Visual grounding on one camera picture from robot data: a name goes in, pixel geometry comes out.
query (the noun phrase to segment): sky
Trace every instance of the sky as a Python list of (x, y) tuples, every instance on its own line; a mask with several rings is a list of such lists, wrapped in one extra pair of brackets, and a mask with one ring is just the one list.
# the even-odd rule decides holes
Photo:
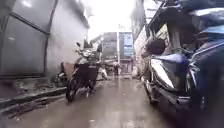
[(116, 32), (119, 24), (131, 28), (130, 16), (135, 0), (84, 0), (84, 2), (91, 6), (93, 15), (88, 19), (89, 40), (103, 32)]

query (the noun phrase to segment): tire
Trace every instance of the tire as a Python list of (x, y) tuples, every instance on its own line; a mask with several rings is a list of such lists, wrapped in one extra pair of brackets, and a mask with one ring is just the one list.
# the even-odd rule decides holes
[(71, 103), (75, 99), (75, 95), (77, 93), (77, 80), (72, 79), (70, 83), (67, 84), (65, 97), (68, 103)]
[(149, 89), (148, 89), (149, 87), (147, 87), (147, 86), (150, 86), (148, 84), (149, 84), (148, 82), (144, 82), (145, 91), (146, 91), (146, 94), (148, 96), (149, 103), (154, 106), (158, 102), (152, 98), (152, 92), (150, 92)]

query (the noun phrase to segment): alley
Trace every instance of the alley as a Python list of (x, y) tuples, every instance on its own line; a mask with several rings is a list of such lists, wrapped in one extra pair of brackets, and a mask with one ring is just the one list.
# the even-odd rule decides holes
[(16, 128), (170, 128), (158, 109), (148, 102), (138, 80), (101, 82), (89, 98), (65, 99), (13, 120)]

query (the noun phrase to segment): wet road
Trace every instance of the wet road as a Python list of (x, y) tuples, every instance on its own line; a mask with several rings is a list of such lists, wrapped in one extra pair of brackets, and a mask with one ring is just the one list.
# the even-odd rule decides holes
[(152, 108), (137, 80), (100, 83), (89, 98), (81, 95), (71, 104), (65, 99), (20, 116), (18, 128), (172, 128)]

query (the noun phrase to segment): curb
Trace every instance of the curb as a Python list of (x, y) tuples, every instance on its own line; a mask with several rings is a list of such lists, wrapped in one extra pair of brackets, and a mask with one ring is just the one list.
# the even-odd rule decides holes
[(15, 105), (15, 104), (23, 104), (26, 102), (30, 102), (32, 100), (36, 100), (42, 97), (49, 97), (49, 96), (57, 96), (61, 95), (66, 91), (66, 87), (62, 88), (56, 88), (56, 89), (51, 89), (47, 91), (42, 91), (39, 93), (31, 93), (31, 94), (25, 94), (21, 96), (17, 96), (11, 99), (2, 99), (0, 100), (0, 109)]

